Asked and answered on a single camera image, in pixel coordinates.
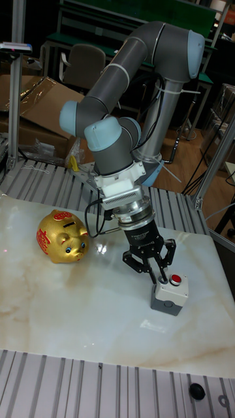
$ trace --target table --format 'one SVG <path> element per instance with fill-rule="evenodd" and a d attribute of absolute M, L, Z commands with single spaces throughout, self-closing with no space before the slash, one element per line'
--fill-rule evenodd
<path fill-rule="evenodd" d="M 53 264 L 36 241 L 51 211 L 0 198 L 1 349 L 235 376 L 235 305 L 209 236 L 159 229 L 176 240 L 168 273 L 189 278 L 189 299 L 174 317 L 150 309 L 150 277 L 121 262 L 123 231 L 90 241 L 79 263 Z M 92 229 L 95 219 L 89 215 Z"/>

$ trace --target white cable tie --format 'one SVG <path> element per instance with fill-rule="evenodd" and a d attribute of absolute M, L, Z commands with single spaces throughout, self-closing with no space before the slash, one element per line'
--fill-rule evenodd
<path fill-rule="evenodd" d="M 129 87 L 129 84 L 130 84 L 130 77 L 129 77 L 129 74 L 128 74 L 127 70 L 124 67 L 122 67 L 120 64 L 116 64 L 116 63 L 108 64 L 107 65 L 107 68 L 108 67 L 111 67 L 111 66 L 118 67 L 118 68 L 120 68 L 125 73 L 125 75 L 127 76 L 127 87 L 126 87 L 126 90 L 127 90 L 128 87 Z"/>
<path fill-rule="evenodd" d="M 164 90 L 161 87 L 158 87 L 159 91 L 163 91 L 164 93 L 170 93 L 170 94 L 181 94 L 181 93 L 194 93 L 194 94 L 200 94 L 200 91 L 193 91 L 193 90 L 181 90 L 181 91 L 170 91 L 170 90 Z"/>
<path fill-rule="evenodd" d="M 211 218 L 212 216 L 214 216 L 214 215 L 217 215 L 217 214 L 219 214 L 220 212 L 222 212 L 223 210 L 225 210 L 225 209 L 228 209 L 228 208 L 230 208 L 231 206 L 234 206 L 235 205 L 235 203 L 231 203 L 231 204 L 229 204 L 228 206 L 226 206 L 225 208 L 222 208 L 222 209 L 220 209 L 220 210 L 218 210 L 218 211 L 216 211 L 216 212 L 214 212 L 213 214 L 211 214 L 210 216 L 208 216 L 205 220 L 207 221 L 209 218 Z"/>
<path fill-rule="evenodd" d="M 175 177 L 175 179 L 177 179 L 177 181 L 179 181 L 180 183 L 182 183 L 182 181 L 178 178 L 178 177 L 176 177 L 176 175 L 175 174 L 173 174 L 170 170 L 168 170 L 165 166 L 164 166 L 164 162 L 162 162 L 162 161 L 159 161 L 159 164 L 166 170 L 166 171 L 168 171 L 173 177 Z"/>
<path fill-rule="evenodd" d="M 48 170 L 36 169 L 33 165 L 25 165 L 25 167 L 22 167 L 21 169 L 22 169 L 22 170 L 23 170 L 23 169 L 36 170 L 36 171 L 41 171 L 41 172 L 44 172 L 45 174 L 50 174 L 50 171 L 48 171 Z"/>

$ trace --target piggy bank ear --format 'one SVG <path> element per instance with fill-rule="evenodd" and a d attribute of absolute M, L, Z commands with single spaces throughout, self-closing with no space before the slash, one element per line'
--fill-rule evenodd
<path fill-rule="evenodd" d="M 59 245 L 62 245 L 65 241 L 69 240 L 70 236 L 65 233 L 58 234 L 56 237 L 56 241 Z"/>
<path fill-rule="evenodd" d="M 84 226 L 82 226 L 80 228 L 80 233 L 81 233 L 81 235 L 88 235 L 88 232 L 87 232 L 87 230 L 86 230 L 86 228 Z"/>

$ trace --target black cable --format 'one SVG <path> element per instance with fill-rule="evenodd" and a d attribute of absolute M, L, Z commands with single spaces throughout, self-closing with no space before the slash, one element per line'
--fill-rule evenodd
<path fill-rule="evenodd" d="M 159 78 L 159 80 L 160 80 L 160 88 L 162 89 L 162 91 L 161 91 L 161 94 L 160 94 L 160 103 L 159 103 L 159 109 L 158 109 L 158 113 L 157 113 L 157 118 L 156 118 L 156 120 L 153 122 L 153 125 L 150 127 L 150 129 L 149 129 L 149 131 L 148 131 L 148 134 L 147 134 L 147 137 L 146 137 L 146 139 L 143 141 L 143 142 L 141 142 L 141 144 L 139 144 L 139 145 L 137 145 L 137 146 L 135 146 L 133 149 L 132 149 L 132 151 L 134 151 L 134 150 L 137 150 L 138 148 L 140 148 L 140 147 L 142 147 L 144 144 L 146 144 L 146 142 L 151 138 L 151 136 L 152 136 L 152 134 L 153 134 L 153 132 L 154 132 L 154 130 L 155 130 L 155 128 L 156 128 L 156 126 L 157 126 L 157 122 L 159 121 L 159 117 L 160 117 L 160 114 L 161 114 L 161 108 L 162 108 L 162 105 L 163 105 L 163 97 L 164 97 L 164 90 L 165 90 L 165 82 L 164 82 L 164 80 L 163 80 L 163 77 L 160 75 L 160 74 L 158 74 L 158 78 Z"/>
<path fill-rule="evenodd" d="M 149 74 L 143 74 L 143 75 L 135 78 L 134 80 L 132 80 L 131 83 L 130 83 L 130 85 L 129 85 L 129 88 L 130 87 L 133 87 L 135 84 L 139 84 L 141 82 L 145 82 L 145 81 L 150 82 L 152 80 L 156 80 L 157 81 L 158 75 L 159 75 L 159 73 L 157 73 L 157 72 L 151 72 Z"/>
<path fill-rule="evenodd" d="M 206 173 L 206 170 L 198 177 L 196 180 L 194 180 L 188 187 L 185 189 L 184 195 L 192 193 L 192 191 L 195 189 L 195 186 L 198 186 L 200 182 L 202 181 L 204 175 Z"/>
<path fill-rule="evenodd" d="M 95 235 L 91 235 L 91 231 L 89 230 L 89 225 L 88 225 L 88 220 L 87 220 L 87 213 L 88 213 L 88 210 L 89 210 L 92 206 L 94 206 L 95 204 L 99 204 L 99 203 L 101 203 L 101 202 L 102 202 L 102 199 L 97 199 L 97 200 L 95 200 L 95 201 L 93 201 L 93 202 L 89 203 L 89 204 L 87 205 L 86 209 L 85 209 L 85 214 L 84 214 L 84 218 L 85 218 L 85 225 L 86 225 L 86 229 L 87 229 L 87 232 L 88 232 L 88 235 L 90 236 L 90 238 L 96 238 L 99 234 L 98 234 L 98 232 L 97 232 Z"/>
<path fill-rule="evenodd" d="M 229 185 L 233 185 L 233 186 L 235 187 L 235 184 L 233 184 L 233 183 L 229 183 L 229 182 L 228 182 L 228 179 L 229 179 L 229 178 L 231 178 L 234 174 L 235 174 L 235 170 L 234 170 L 234 172 L 233 172 L 230 176 L 228 176 L 228 177 L 225 179 L 225 182 L 226 182 L 227 184 L 229 184 Z"/>
<path fill-rule="evenodd" d="M 23 151 L 21 151 L 21 149 L 18 147 L 18 151 L 19 151 L 19 153 L 21 154 L 21 156 L 23 157 L 23 158 L 25 158 L 25 160 L 27 161 L 28 160 L 28 158 L 26 157 L 26 155 L 24 154 L 24 152 Z"/>
<path fill-rule="evenodd" d="M 185 188 L 183 189 L 183 191 L 182 191 L 182 193 L 183 193 L 183 194 L 185 194 L 185 190 L 187 190 L 187 188 L 188 188 L 189 186 L 191 186 L 191 184 L 190 184 L 190 183 L 191 183 L 191 180 L 192 180 L 192 179 L 193 179 L 193 177 L 195 176 L 195 174 L 196 174 L 196 172 L 197 172 L 197 170 L 198 170 L 199 166 L 201 165 L 201 163 L 202 163 L 202 161 L 203 161 L 203 159 L 204 159 L 204 157 L 205 157 L 205 155 L 206 155 L 207 151 L 209 150 L 209 148 L 210 148 L 210 146 L 211 146 L 212 142 L 215 140 L 215 138 L 216 138 L 216 136 L 217 136 L 217 134 L 218 134 L 218 132 L 219 132 L 219 130 L 220 130 L 220 128 L 221 128 L 221 126 L 222 126 L 222 124 L 225 122 L 225 120 L 226 120 L 226 118 L 227 118 L 227 116 L 228 116 L 228 113 L 230 112 L 230 109 L 232 108 L 232 105 L 234 104 L 234 102 L 235 102 L 235 98 L 233 99 L 233 101 L 232 101 L 232 103 L 231 103 L 230 107 L 228 108 L 228 110 L 227 110 L 227 112 L 226 112 L 225 116 L 223 117 L 223 120 L 221 121 L 221 124 L 219 125 L 218 129 L 216 130 L 216 132 L 215 132 L 215 134 L 214 134 L 214 136 L 213 136 L 213 138 L 212 138 L 212 140 L 210 141 L 210 143 L 209 143 L 208 147 L 206 148 L 206 151 L 202 154 L 202 158 L 201 158 L 201 160 L 199 161 L 199 163 L 198 163 L 198 165 L 197 165 L 197 167 L 196 167 L 195 171 L 193 172 L 193 174 L 192 174 L 192 176 L 190 177 L 189 181 L 187 182 L 187 184 L 186 184 Z"/>
<path fill-rule="evenodd" d="M 97 196 L 98 196 L 98 201 L 99 201 L 99 200 L 100 200 L 100 191 L 99 191 L 99 189 L 98 189 Z M 102 222 L 102 225 L 101 225 L 101 227 L 100 227 L 100 229 L 99 229 L 99 215 L 100 215 L 100 209 L 101 209 L 101 204 L 100 204 L 100 203 L 98 203 L 98 206 L 97 206 L 97 221 L 96 221 L 96 226 L 95 226 L 96 233 L 97 233 L 98 235 L 101 235 L 101 234 L 102 234 L 102 233 L 101 233 L 101 231 L 102 231 L 102 229 L 103 229 L 103 227 L 104 227 L 104 223 L 105 223 L 105 218 L 104 218 L 104 219 L 103 219 L 103 222 Z"/>
<path fill-rule="evenodd" d="M 145 113 L 156 103 L 157 99 L 159 98 L 161 92 L 158 91 L 158 93 L 155 94 L 154 98 L 151 100 L 150 104 L 146 107 L 146 109 L 144 109 L 144 111 L 139 115 L 139 117 L 137 118 L 137 122 L 140 123 L 141 119 L 143 118 L 143 116 L 145 115 Z"/>
<path fill-rule="evenodd" d="M 100 212 L 100 207 L 101 207 L 101 202 L 102 202 L 102 199 L 100 199 L 100 191 L 99 190 L 98 190 L 98 193 L 97 194 L 98 194 L 98 199 L 88 204 L 88 206 L 85 209 L 85 215 L 84 215 L 86 229 L 87 229 L 87 232 L 88 232 L 88 235 L 89 235 L 90 238 L 96 238 L 98 235 L 104 234 L 101 231 L 102 231 L 102 229 L 104 227 L 105 217 L 104 217 L 103 222 L 102 222 L 102 225 L 101 225 L 101 227 L 99 229 L 99 214 L 100 214 L 99 212 Z M 97 204 L 97 219 L 96 219 L 96 225 L 95 225 L 96 234 L 95 235 L 91 235 L 91 231 L 89 230 L 89 225 L 88 225 L 88 220 L 87 220 L 87 213 L 88 213 L 88 210 L 92 206 L 94 206 L 95 204 Z"/>

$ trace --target light blue joint cap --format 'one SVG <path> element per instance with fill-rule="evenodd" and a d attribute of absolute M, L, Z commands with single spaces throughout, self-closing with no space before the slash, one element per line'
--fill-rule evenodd
<path fill-rule="evenodd" d="M 144 180 L 144 183 L 142 183 L 142 185 L 146 185 L 147 187 L 151 187 L 154 183 L 154 181 L 156 180 L 157 176 L 159 175 L 161 169 L 162 169 L 162 164 L 159 164 L 159 166 L 156 168 L 156 170 L 154 170 L 152 172 L 152 174 L 150 174 L 150 176 L 148 178 L 146 178 L 146 180 Z"/>
<path fill-rule="evenodd" d="M 70 100 L 63 105 L 59 115 L 59 126 L 65 132 L 76 136 L 76 108 L 78 102 Z"/>
<path fill-rule="evenodd" d="M 139 123 L 135 119 L 133 119 L 133 118 L 127 118 L 125 116 L 125 119 L 131 120 L 134 123 L 134 125 L 136 126 L 137 131 L 138 131 L 138 142 L 137 142 L 137 144 L 138 144 L 139 141 L 140 141 L 140 138 L 141 138 L 141 127 L 140 127 Z"/>
<path fill-rule="evenodd" d="M 187 56 L 189 75 L 191 78 L 196 78 L 200 64 L 202 62 L 202 55 L 205 46 L 205 39 L 199 33 L 189 31 L 188 45 L 187 45 Z"/>
<path fill-rule="evenodd" d="M 84 134 L 91 151 L 103 151 L 120 137 L 121 125 L 116 118 L 110 116 L 87 126 L 84 129 Z"/>

